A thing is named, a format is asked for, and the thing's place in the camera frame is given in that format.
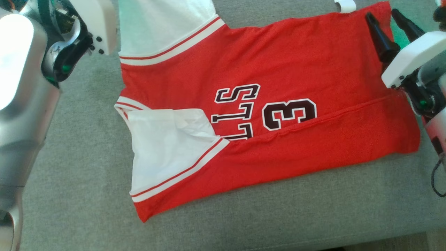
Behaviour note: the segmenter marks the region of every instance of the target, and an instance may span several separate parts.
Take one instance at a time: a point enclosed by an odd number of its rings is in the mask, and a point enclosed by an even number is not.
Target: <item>red stripe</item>
[[[130,107],[133,107],[133,108],[135,108],[135,109],[137,109],[137,110],[142,110],[141,108],[139,108],[139,107],[137,107],[137,106],[134,106],[134,105],[131,105],[131,104],[127,104],[127,103],[122,103],[122,102],[116,102],[118,105],[125,105],[125,106],[130,106]]]
[[[181,43],[176,44],[175,46],[171,47],[168,50],[165,50],[164,52],[161,52],[159,54],[156,54],[155,56],[149,56],[149,57],[144,57],[144,58],[139,58],[139,57],[120,57],[121,59],[136,59],[136,60],[144,60],[144,59],[154,59],[157,58],[161,55],[164,55],[166,53],[168,53],[169,51],[172,51],[173,49],[177,48],[178,46],[184,44],[185,42],[189,41],[190,39],[192,39],[193,37],[195,37],[197,34],[199,34],[200,32],[204,31],[205,29],[207,29],[209,26],[211,26],[213,23],[215,23],[218,19],[220,19],[220,17],[216,17],[213,21],[211,21],[209,24],[207,24],[206,26],[204,26],[203,28],[201,28],[199,31],[195,32],[194,34],[192,34],[191,36],[189,36],[188,38],[186,38],[185,40],[183,40]]]
[[[222,140],[223,140],[222,138],[219,139],[219,141],[217,141],[217,143],[215,143],[215,144],[214,144],[211,148],[209,148],[203,155],[201,155],[201,157],[197,160],[197,162],[195,162],[195,164],[193,164],[190,168],[188,168],[188,169],[186,169],[186,170],[180,172],[179,174],[173,176],[172,178],[170,178],[170,179],[168,179],[168,180],[166,180],[166,181],[164,181],[164,182],[162,182],[162,183],[160,183],[160,184],[158,184],[158,185],[156,185],[156,186],[154,186],[154,187],[152,187],[152,188],[149,188],[149,189],[147,189],[147,190],[145,190],[145,191],[143,191],[143,192],[140,192],[140,193],[138,193],[138,194],[132,195],[132,197],[139,196],[139,195],[141,195],[141,194],[143,194],[143,193],[146,193],[146,192],[151,191],[151,190],[153,190],[153,189],[155,189],[155,188],[157,188],[157,187],[160,187],[160,186],[162,186],[163,184],[165,184],[165,183],[167,183],[167,182],[169,182],[169,181],[175,179],[176,177],[180,176],[181,174],[183,174],[183,173],[189,171],[190,169],[194,168],[194,167],[200,162],[200,160],[202,160],[202,159],[204,158],[204,156],[206,156],[212,149],[214,149],[218,144],[220,144],[220,142],[221,142]]]

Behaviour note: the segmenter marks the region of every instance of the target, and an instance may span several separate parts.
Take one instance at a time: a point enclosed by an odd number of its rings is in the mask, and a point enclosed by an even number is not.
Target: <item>red jersey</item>
[[[120,9],[115,107],[132,134],[130,195],[144,222],[216,193],[418,148],[414,114],[381,81],[365,21],[372,12],[391,35],[388,2],[238,29],[211,0]]]

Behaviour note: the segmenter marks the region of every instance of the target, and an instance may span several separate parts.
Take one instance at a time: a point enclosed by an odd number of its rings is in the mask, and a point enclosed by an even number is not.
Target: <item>folded jersey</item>
[[[368,32],[390,5],[229,28],[211,0],[121,0],[125,88],[142,221],[189,201],[410,153],[419,129],[387,89]]]

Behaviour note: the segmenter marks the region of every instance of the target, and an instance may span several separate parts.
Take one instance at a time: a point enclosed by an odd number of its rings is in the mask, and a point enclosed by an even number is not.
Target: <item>black cable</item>
[[[435,188],[435,172],[437,171],[438,167],[442,163],[442,160],[440,159],[437,164],[435,165],[434,169],[432,170],[432,176],[430,178],[430,184],[432,185],[432,190],[440,197],[446,197],[446,193],[439,193],[438,190]]]

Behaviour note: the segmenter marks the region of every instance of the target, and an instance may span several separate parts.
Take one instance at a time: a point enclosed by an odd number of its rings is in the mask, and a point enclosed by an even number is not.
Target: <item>wooden floor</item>
[[[446,229],[345,247],[346,251],[446,251]]]

